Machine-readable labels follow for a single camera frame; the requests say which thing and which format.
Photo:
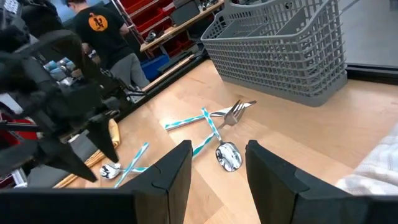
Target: floor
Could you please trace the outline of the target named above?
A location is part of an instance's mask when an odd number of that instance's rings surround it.
[[[193,147],[211,133],[205,121],[166,131],[164,125],[201,114],[200,108],[216,111],[240,99],[257,100],[234,127],[221,135],[234,142],[244,159],[250,139],[310,174],[335,184],[350,174],[398,121],[398,87],[350,80],[321,107],[282,100],[223,82],[210,60],[159,93],[119,123],[121,164],[126,167],[143,145],[147,152],[138,166],[149,166],[184,139]],[[215,118],[216,125],[222,119]],[[185,224],[258,224],[246,177],[246,167],[225,172],[217,163],[213,139],[193,161],[192,181]],[[95,165],[98,175],[103,162]],[[77,179],[69,187],[112,187],[116,180],[95,183]]]
[[[398,65],[396,0],[340,0],[348,63]]]

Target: wooden table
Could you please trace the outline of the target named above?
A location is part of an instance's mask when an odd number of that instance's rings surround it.
[[[138,162],[149,166],[184,139],[197,146],[211,133],[206,121],[167,132],[165,123],[231,106],[236,100],[257,100],[234,127],[221,135],[244,156],[250,139],[299,168],[331,183],[352,170],[398,121],[398,87],[350,80],[321,107],[311,108],[241,86],[222,82],[207,60],[119,123],[118,148],[126,167],[144,142],[150,147]],[[222,119],[214,119],[216,125]],[[217,163],[212,142],[193,161],[186,224],[257,224],[246,168],[225,172]],[[98,175],[101,163],[93,170]],[[82,179],[70,187],[112,187],[115,181]]]
[[[188,20],[187,22],[184,22],[182,25],[179,25],[177,27],[168,28],[167,30],[165,30],[164,34],[162,36],[160,36],[158,39],[155,39],[153,42],[148,43],[148,44],[142,44],[140,51],[143,52],[145,50],[156,47],[156,46],[168,41],[171,37],[173,37],[174,35],[178,34],[181,31],[187,29],[194,22],[208,16],[209,14],[214,12],[216,9],[221,7],[223,4],[224,4],[224,0],[219,0],[218,3],[214,4],[213,6],[210,6],[208,9],[206,9],[205,11],[202,11],[195,17]]]

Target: spoon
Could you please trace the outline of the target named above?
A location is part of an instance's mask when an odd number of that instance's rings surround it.
[[[233,172],[239,169],[242,166],[242,156],[236,147],[236,145],[232,142],[224,142],[214,125],[214,122],[211,120],[209,113],[206,108],[201,109],[203,115],[205,116],[207,123],[211,126],[215,136],[218,138],[220,145],[216,149],[216,158],[218,163],[224,168],[224,170],[228,172]]]

